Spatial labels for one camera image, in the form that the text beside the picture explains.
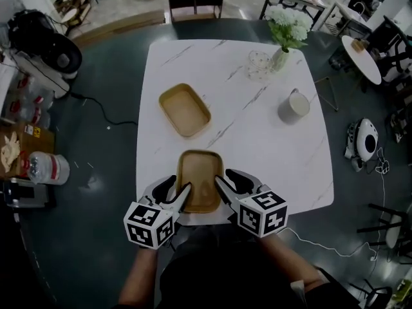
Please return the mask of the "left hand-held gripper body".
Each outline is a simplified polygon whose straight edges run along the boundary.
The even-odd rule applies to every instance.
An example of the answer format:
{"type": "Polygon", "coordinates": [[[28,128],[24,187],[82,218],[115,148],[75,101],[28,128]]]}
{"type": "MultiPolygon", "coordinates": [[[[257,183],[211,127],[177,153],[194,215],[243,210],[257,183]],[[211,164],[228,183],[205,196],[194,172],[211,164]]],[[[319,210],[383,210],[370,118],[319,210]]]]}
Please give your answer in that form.
{"type": "Polygon", "coordinates": [[[133,201],[124,216],[124,226],[130,242],[153,250],[159,249],[176,232],[181,199],[155,203],[148,196],[133,201]]]}

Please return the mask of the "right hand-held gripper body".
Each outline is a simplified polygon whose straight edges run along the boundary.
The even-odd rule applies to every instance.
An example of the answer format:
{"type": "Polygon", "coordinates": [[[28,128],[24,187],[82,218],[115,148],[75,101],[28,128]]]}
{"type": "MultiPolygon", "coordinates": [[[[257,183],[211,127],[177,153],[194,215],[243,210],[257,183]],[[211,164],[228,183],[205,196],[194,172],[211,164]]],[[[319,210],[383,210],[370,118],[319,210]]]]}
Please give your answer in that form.
{"type": "Polygon", "coordinates": [[[236,214],[236,225],[258,238],[278,233],[288,221],[288,204],[273,191],[235,197],[229,205],[236,214]]]}

